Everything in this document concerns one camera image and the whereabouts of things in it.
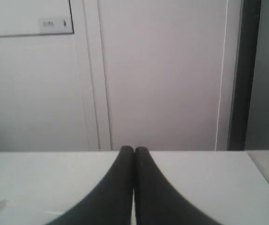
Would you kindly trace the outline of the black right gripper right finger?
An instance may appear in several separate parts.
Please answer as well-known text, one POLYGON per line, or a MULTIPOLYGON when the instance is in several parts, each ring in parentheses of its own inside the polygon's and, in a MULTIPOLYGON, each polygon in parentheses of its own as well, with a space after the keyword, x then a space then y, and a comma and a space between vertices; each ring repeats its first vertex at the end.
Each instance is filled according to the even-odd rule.
POLYGON ((166 179, 146 147, 135 149, 134 204, 138 225, 218 225, 166 179))

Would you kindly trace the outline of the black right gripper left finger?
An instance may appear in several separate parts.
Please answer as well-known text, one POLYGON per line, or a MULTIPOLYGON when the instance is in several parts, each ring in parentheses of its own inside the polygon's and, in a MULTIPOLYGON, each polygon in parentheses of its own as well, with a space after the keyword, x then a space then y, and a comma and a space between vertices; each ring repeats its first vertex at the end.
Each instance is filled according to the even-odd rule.
POLYGON ((135 152, 122 146, 101 181, 70 210, 50 225, 129 225, 131 224, 135 152))

